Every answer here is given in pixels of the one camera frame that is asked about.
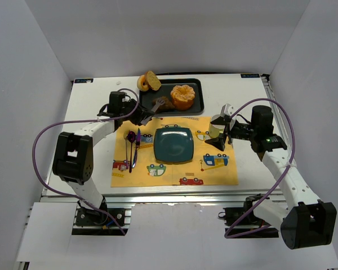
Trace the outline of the silver metal tongs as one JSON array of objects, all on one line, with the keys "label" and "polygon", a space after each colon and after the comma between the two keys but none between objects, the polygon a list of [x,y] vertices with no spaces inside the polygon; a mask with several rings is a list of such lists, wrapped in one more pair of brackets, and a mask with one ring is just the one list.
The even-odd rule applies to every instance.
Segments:
[{"label": "silver metal tongs", "polygon": [[142,120],[141,124],[142,125],[146,125],[152,119],[152,117],[155,115],[155,113],[159,109],[159,107],[162,106],[162,105],[164,105],[164,104],[165,104],[164,99],[162,99],[162,98],[156,99],[155,105],[151,109],[151,114],[147,118],[145,118],[144,120]]}]

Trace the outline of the brown chocolate bread piece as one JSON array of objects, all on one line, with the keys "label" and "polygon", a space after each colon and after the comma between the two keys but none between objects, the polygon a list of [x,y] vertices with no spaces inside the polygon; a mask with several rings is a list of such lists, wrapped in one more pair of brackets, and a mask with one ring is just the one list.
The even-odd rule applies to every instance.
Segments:
[{"label": "brown chocolate bread piece", "polygon": [[155,105],[157,100],[159,99],[162,99],[164,101],[164,104],[160,105],[160,107],[157,109],[157,112],[171,111],[175,109],[175,106],[173,105],[173,103],[166,96],[153,99],[152,105]]}]

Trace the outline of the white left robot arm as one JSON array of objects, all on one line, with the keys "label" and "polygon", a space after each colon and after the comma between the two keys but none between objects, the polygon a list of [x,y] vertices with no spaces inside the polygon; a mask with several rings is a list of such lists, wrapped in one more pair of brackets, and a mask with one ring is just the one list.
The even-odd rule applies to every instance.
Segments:
[{"label": "white left robot arm", "polygon": [[141,126],[154,116],[123,90],[111,92],[109,102],[101,107],[97,119],[80,130],[61,132],[57,139],[52,172],[67,183],[86,209],[100,209],[103,195],[92,180],[94,171],[94,146],[114,133],[125,121]]}]

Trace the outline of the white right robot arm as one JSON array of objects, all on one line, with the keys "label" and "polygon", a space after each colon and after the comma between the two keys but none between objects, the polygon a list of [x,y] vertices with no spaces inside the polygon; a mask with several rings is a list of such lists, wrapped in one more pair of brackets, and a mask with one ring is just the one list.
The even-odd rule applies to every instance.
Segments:
[{"label": "white right robot arm", "polygon": [[268,193],[247,197],[243,214],[229,225],[225,237],[241,236],[230,232],[243,220],[251,223],[262,220],[265,227],[272,226],[280,233],[289,249],[329,245],[337,210],[333,203],[323,202],[293,166],[294,150],[289,150],[285,141],[274,133],[272,109],[265,105],[254,106],[249,123],[238,122],[234,113],[232,105],[222,107],[220,115],[211,124],[223,125],[224,131],[207,140],[207,144],[223,151],[226,142],[234,139],[249,141],[253,152],[275,179],[274,186],[282,191],[287,207],[272,202]]}]

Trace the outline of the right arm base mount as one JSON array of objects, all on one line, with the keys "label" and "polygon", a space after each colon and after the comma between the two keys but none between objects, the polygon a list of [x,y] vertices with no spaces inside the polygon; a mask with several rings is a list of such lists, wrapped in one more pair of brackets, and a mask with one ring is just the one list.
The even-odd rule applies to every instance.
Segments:
[{"label": "right arm base mount", "polygon": [[[217,217],[224,221],[225,231],[260,198],[262,198],[262,194],[249,196],[245,199],[242,207],[227,207],[219,212]],[[273,239],[279,237],[275,228],[270,227],[264,220],[255,217],[253,213],[241,220],[228,235],[237,234],[240,234],[240,236],[236,236],[238,239]]]}]

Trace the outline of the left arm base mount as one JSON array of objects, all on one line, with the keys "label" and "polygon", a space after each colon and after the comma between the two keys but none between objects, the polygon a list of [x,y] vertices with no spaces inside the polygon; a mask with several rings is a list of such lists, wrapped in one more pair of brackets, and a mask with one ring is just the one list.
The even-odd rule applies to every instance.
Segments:
[{"label": "left arm base mount", "polygon": [[77,206],[72,235],[124,236],[117,224],[119,224],[122,230],[127,233],[130,224],[131,211],[125,208],[107,208],[107,212],[112,218],[92,209]]}]

